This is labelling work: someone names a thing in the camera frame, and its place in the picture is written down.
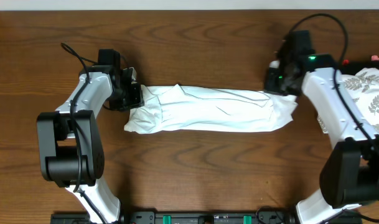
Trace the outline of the white printed t-shirt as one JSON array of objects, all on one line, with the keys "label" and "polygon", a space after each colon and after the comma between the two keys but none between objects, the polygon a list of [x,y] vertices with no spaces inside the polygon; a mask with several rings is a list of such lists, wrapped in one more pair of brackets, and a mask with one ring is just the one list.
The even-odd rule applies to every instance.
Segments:
[{"label": "white printed t-shirt", "polygon": [[144,106],[130,111],[124,130],[138,134],[198,130],[275,131],[292,121],[295,96],[197,86],[143,86]]}]

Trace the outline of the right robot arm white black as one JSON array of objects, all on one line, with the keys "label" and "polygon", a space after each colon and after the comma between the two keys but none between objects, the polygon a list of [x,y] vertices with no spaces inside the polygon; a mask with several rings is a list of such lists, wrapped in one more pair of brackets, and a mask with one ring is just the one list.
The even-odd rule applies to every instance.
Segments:
[{"label": "right robot arm white black", "polygon": [[356,208],[379,201],[379,134],[343,87],[332,56],[315,53],[308,31],[287,34],[276,58],[269,65],[265,92],[308,97],[333,148],[319,189],[296,205],[296,223],[362,220]]}]

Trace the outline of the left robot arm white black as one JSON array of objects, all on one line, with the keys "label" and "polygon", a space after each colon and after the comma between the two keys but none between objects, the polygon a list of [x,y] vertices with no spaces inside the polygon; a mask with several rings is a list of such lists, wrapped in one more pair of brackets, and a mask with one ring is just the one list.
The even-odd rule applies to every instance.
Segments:
[{"label": "left robot arm white black", "polygon": [[103,177],[105,155],[96,117],[101,109],[129,111],[144,105],[133,67],[122,68],[124,57],[101,49],[97,61],[62,48],[83,66],[69,98],[53,112],[37,117],[40,170],[46,181],[65,188],[85,208],[84,213],[56,213],[51,223],[123,223],[121,202]]}]

